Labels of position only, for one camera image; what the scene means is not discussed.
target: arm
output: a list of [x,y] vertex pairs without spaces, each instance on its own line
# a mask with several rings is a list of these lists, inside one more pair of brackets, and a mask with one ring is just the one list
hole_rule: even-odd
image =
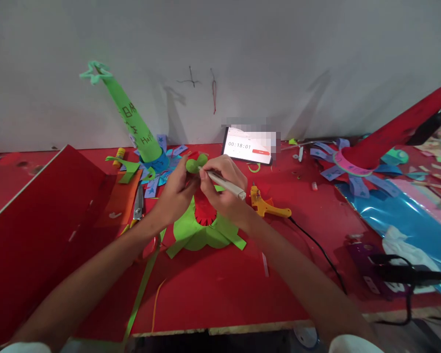
[[18,329],[13,342],[43,342],[58,352],[149,241],[188,208],[199,186],[186,185],[186,159],[169,177],[154,209],[60,283]]
[[200,171],[201,189],[218,212],[255,241],[309,313],[324,340],[330,344],[339,335],[352,334],[376,344],[377,338],[351,300],[245,202],[229,192],[218,194],[205,172],[209,169],[219,170],[224,178],[244,190],[246,177],[228,156],[223,155],[209,160]]

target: phone screen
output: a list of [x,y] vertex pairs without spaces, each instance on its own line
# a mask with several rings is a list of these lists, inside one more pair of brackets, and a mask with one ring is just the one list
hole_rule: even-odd
[[224,154],[249,162],[271,163],[271,137],[264,132],[245,132],[228,127],[225,133]]

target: pen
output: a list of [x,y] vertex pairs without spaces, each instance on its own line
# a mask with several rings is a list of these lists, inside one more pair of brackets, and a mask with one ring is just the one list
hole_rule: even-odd
[[245,191],[243,191],[237,185],[235,185],[234,183],[224,179],[223,177],[221,177],[216,172],[206,171],[206,173],[209,176],[209,178],[211,178],[212,181],[215,181],[217,183],[217,185],[222,186],[225,190],[230,191],[232,194],[237,196],[239,199],[245,200],[245,197],[246,197]]

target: yellow glue stick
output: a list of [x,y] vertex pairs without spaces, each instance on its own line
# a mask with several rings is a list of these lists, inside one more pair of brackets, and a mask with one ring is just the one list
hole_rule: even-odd
[[[124,154],[126,153],[126,150],[124,148],[118,148],[118,153],[116,153],[116,158],[124,159]],[[120,168],[121,163],[118,161],[113,161],[113,167]]]

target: green paper cone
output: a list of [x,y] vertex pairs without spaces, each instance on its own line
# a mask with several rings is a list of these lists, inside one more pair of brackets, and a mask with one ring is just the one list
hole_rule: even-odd
[[108,72],[108,67],[97,61],[88,63],[89,70],[80,75],[81,78],[90,78],[92,84],[98,83],[101,78],[108,88],[109,94],[113,97],[129,133],[134,136],[137,149],[141,154],[142,161],[149,163],[156,160],[162,154],[162,148],[158,145],[157,139],[152,135],[146,123],[137,112],[136,107],[130,101],[126,92],[119,85],[113,75]]

